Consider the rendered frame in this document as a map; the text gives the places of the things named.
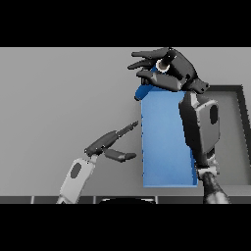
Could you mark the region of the dark left robot hand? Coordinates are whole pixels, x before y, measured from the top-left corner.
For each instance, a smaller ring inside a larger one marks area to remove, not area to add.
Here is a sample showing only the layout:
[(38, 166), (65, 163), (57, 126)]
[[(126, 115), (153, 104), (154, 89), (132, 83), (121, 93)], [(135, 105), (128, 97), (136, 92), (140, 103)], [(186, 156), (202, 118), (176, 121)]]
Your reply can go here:
[(118, 139), (123, 137), (129, 131), (133, 130), (137, 125), (138, 122), (134, 122), (120, 130), (113, 130), (107, 132), (106, 134), (95, 140), (93, 143), (91, 143), (88, 147), (86, 147), (84, 149), (84, 153), (88, 157), (92, 157), (93, 155), (99, 156), (101, 154), (104, 154), (106, 158), (115, 160), (120, 163), (134, 159), (136, 157), (135, 153), (124, 153), (118, 150), (114, 150), (112, 149), (112, 146)]

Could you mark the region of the dark right robot hand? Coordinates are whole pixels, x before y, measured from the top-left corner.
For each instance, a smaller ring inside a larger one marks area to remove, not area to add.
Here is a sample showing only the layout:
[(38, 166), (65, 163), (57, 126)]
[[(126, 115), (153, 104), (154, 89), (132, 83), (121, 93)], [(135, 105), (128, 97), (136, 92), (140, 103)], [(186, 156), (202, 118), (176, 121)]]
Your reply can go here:
[(194, 91), (203, 94), (210, 84), (203, 81), (189, 60), (173, 47), (163, 47), (152, 51), (132, 52), (132, 57), (141, 60), (129, 65), (129, 70), (140, 69), (136, 73), (144, 85), (153, 85), (165, 90)]

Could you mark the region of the blue pipe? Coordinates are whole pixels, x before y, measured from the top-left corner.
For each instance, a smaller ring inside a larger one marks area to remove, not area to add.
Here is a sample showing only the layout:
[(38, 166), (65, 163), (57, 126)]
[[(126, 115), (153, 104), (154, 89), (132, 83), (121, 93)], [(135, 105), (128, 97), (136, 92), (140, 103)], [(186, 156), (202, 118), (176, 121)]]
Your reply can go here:
[(176, 55), (171, 47), (164, 47), (152, 51), (132, 52), (131, 56), (142, 58), (141, 61), (127, 67), (129, 70), (140, 68), (136, 75), (141, 78), (141, 85), (134, 95), (134, 99), (140, 101), (154, 86), (159, 86), (157, 75), (171, 77), (171, 64)]

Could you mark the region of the blue bin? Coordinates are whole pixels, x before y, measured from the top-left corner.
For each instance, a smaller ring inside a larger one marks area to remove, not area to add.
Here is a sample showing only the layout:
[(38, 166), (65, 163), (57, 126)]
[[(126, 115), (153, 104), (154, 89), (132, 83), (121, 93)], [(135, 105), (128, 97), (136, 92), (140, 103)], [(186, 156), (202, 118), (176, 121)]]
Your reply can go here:
[(185, 188), (198, 184), (179, 115), (178, 103), (183, 97), (182, 91), (153, 87), (140, 102), (144, 187)]

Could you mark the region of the dark grey bin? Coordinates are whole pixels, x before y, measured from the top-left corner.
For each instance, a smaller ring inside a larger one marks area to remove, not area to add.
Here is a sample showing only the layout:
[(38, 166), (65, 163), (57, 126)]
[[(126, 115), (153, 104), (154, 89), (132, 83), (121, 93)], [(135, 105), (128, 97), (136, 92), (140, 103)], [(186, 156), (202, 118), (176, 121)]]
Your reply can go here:
[(251, 185), (251, 127), (243, 87), (212, 85), (204, 96), (219, 103), (218, 181), (221, 185)]

